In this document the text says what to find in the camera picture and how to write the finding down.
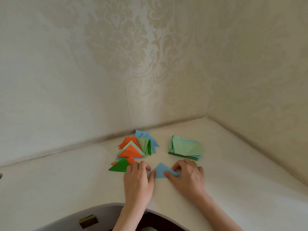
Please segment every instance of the orange folded paper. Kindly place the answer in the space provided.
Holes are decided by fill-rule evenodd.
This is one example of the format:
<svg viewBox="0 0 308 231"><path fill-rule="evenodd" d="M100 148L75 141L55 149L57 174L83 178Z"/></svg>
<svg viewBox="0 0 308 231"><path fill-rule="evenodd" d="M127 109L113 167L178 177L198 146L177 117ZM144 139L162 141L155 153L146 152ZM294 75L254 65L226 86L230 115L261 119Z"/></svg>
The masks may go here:
<svg viewBox="0 0 308 231"><path fill-rule="evenodd" d="M143 158L142 155L140 155L140 153L132 146L129 145L119 156L118 158L129 158L129 157L133 157L133 158Z"/></svg>
<svg viewBox="0 0 308 231"><path fill-rule="evenodd" d="M130 164L131 166L133 166L133 164L134 164L134 162L135 162L133 157L126 158L126 160L129 162L129 164ZM112 162L111 165L114 166L116 163L118 163L118 161Z"/></svg>
<svg viewBox="0 0 308 231"><path fill-rule="evenodd" d="M133 136L133 137L125 137L123 142L120 145L118 145L119 149L123 149L130 141L133 141L133 143L136 144L137 147L139 147L139 149L141 150L141 147L140 147L138 141L136 140L135 136Z"/></svg>

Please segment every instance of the forearm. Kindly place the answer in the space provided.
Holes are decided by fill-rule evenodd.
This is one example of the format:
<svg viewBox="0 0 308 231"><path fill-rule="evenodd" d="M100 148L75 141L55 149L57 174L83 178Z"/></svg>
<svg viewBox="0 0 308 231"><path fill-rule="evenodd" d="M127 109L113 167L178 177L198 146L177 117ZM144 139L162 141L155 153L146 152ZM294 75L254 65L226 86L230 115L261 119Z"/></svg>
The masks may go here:
<svg viewBox="0 0 308 231"><path fill-rule="evenodd" d="M196 207L207 219L214 231L243 231L211 197L204 196L196 204Z"/></svg>
<svg viewBox="0 0 308 231"><path fill-rule="evenodd" d="M134 231L139 224L145 208L129 207L125 205L121 211L113 231Z"/></svg>

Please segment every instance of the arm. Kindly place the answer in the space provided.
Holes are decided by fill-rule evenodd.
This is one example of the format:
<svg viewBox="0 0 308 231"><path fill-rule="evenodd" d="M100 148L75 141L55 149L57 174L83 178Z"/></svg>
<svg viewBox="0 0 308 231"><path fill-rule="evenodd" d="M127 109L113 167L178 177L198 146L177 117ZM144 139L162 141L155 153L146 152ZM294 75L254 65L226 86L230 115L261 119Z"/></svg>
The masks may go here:
<svg viewBox="0 0 308 231"><path fill-rule="evenodd" d="M153 171L148 179L146 170L150 171L151 168L144 161L127 167L124 174L125 205L113 231L136 230L154 189L156 171Z"/></svg>
<svg viewBox="0 0 308 231"><path fill-rule="evenodd" d="M193 160L184 159L173 165L172 170L177 169L182 170L179 178L168 171L164 173L175 188L198 208L214 231L243 231L207 194L202 167Z"/></svg>

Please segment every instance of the pile of folded paper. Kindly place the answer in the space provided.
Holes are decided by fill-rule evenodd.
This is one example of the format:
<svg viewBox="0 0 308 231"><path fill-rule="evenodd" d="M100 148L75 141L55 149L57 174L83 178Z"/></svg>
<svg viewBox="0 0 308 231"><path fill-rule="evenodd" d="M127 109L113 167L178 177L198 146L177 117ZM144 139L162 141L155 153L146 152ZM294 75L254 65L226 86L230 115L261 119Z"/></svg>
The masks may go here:
<svg viewBox="0 0 308 231"><path fill-rule="evenodd" d="M126 172L127 166L133 165L134 159L146 158L156 153L155 147L159 145L150 133L136 130L133 137L125 137L118 147L120 151L109 170Z"/></svg>
<svg viewBox="0 0 308 231"><path fill-rule="evenodd" d="M173 135L168 154L198 160L203 154L202 145L198 141Z"/></svg>

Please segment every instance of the beige wall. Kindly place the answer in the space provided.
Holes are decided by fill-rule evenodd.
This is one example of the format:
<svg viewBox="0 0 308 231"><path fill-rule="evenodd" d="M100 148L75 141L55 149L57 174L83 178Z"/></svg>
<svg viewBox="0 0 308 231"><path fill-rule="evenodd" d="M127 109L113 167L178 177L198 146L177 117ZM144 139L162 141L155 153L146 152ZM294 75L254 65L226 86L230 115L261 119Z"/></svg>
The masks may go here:
<svg viewBox="0 0 308 231"><path fill-rule="evenodd" d="M209 116L308 184L308 0L211 3Z"/></svg>
<svg viewBox="0 0 308 231"><path fill-rule="evenodd" d="M308 184L308 0L1 0L0 165L208 114Z"/></svg>

